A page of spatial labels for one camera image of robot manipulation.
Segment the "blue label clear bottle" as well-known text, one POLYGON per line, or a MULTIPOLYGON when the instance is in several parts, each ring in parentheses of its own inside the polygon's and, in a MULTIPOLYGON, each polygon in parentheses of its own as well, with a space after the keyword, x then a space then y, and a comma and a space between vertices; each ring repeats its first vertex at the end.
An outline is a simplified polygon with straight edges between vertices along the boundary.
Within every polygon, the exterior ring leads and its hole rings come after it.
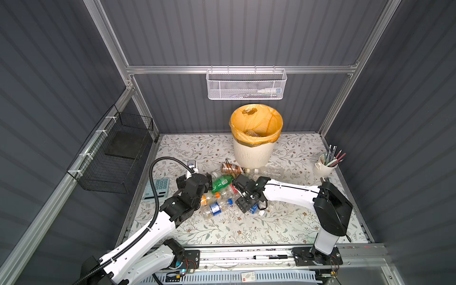
POLYGON ((264 209, 260 209, 258 204, 255 204, 254 206, 252 206, 248 212, 254 216, 264 216, 265 215, 265 210, 264 209))

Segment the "blue band clear bottle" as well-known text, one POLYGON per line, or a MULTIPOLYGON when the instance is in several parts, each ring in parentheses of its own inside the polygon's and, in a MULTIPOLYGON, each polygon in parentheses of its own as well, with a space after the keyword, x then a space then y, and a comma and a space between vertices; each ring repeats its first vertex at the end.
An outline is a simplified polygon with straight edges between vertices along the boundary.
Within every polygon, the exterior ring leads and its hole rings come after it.
POLYGON ((203 217, 205 219, 210 219, 214 216, 220 215, 228 210, 230 210, 234 205, 234 200, 232 198, 223 200, 221 202, 215 202, 211 205, 206 206, 203 209, 203 217))

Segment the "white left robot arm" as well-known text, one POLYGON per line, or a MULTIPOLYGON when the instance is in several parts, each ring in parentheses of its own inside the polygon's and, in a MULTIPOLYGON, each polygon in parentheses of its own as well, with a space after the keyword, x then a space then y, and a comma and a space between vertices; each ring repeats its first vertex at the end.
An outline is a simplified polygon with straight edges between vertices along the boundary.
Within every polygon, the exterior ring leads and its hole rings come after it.
POLYGON ((135 285, 166 267, 179 267, 184 249, 174 239, 164 241, 150 255, 147 252, 199 210, 201 198, 210 186, 207 176, 193 173, 186 179, 184 187, 157 209, 156 217, 126 242, 99 259, 86 260, 81 267, 80 279, 74 283, 135 285))

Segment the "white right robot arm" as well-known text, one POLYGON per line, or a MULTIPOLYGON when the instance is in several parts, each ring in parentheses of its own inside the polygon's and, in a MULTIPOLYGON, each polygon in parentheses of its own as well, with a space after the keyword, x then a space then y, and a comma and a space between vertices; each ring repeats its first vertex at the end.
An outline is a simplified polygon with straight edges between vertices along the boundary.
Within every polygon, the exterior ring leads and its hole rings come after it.
POLYGON ((296 261, 316 266, 335 266, 342 263, 336 244, 347 235, 353 204, 329 181, 319 186, 302 186, 260 176, 257 180, 239 175, 232 182, 241 197, 236 200, 246 213, 255 205, 271 201, 283 202, 311 210, 319 221, 319 232, 310 249, 293 250, 296 261))

